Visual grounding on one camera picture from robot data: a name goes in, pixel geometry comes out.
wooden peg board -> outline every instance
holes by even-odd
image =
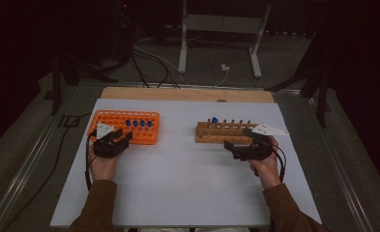
[[[246,123],[240,120],[235,123],[231,122],[212,123],[210,119],[207,122],[198,122],[196,124],[195,142],[197,143],[222,143],[223,140],[233,142],[235,144],[250,144],[252,138],[243,134],[243,129],[252,129],[258,124],[252,124],[250,121]]]

metal stand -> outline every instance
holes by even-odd
[[[187,65],[187,31],[202,30],[202,31],[218,31],[218,32],[235,32],[256,34],[256,41],[253,46],[248,49],[250,61],[253,68],[253,75],[261,77],[262,72],[259,67],[256,53],[261,43],[262,35],[265,31],[266,22],[272,5],[267,4],[265,12],[261,18],[254,17],[236,17],[236,16],[216,16],[204,14],[188,14],[187,0],[183,4],[183,30],[181,39],[180,61],[178,72],[184,74]]]

person's right hand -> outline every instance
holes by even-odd
[[[272,144],[275,145],[274,149],[276,150],[278,142],[273,136],[270,136],[270,138]],[[274,152],[264,160],[248,159],[247,162],[250,163],[249,167],[252,171],[258,172],[263,189],[269,189],[281,184],[278,174],[277,155]]]

black motion capture device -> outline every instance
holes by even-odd
[[[285,154],[283,154],[283,162],[278,152],[274,149],[274,147],[276,146],[272,144],[271,139],[268,135],[252,132],[251,129],[243,129],[243,134],[252,138],[252,143],[249,146],[235,147],[234,144],[224,140],[223,147],[226,150],[232,152],[234,160],[240,161],[264,160],[268,156],[270,156],[271,153],[275,153],[280,162],[279,178],[280,181],[283,182],[283,176],[285,174],[286,168]]]
[[[111,158],[116,157],[118,154],[124,152],[129,147],[130,140],[132,140],[132,131],[128,132],[124,138],[120,139],[119,141],[116,141],[122,135],[123,135],[123,130],[119,129],[117,131],[112,131],[112,132],[108,133],[106,136],[104,136],[100,139],[97,139],[93,143],[94,154],[100,158],[111,159]],[[95,159],[95,158],[93,158],[91,161],[89,161],[89,157],[88,157],[89,141],[90,141],[91,137],[97,137],[97,130],[93,130],[88,135],[87,142],[86,142],[85,178],[86,178],[86,183],[87,183],[88,189],[90,189],[90,187],[91,187],[89,167],[90,167],[91,162]]]

wooden block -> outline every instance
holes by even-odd
[[[252,124],[250,121],[243,123],[235,123],[232,120],[230,123],[223,120],[221,123],[198,122],[196,124],[195,142],[197,143],[223,143],[223,140],[235,144],[250,144],[252,138],[243,134],[243,129],[252,129],[258,124]]]
[[[169,100],[196,102],[275,102],[271,92],[261,90],[167,89],[106,87],[102,99]]]

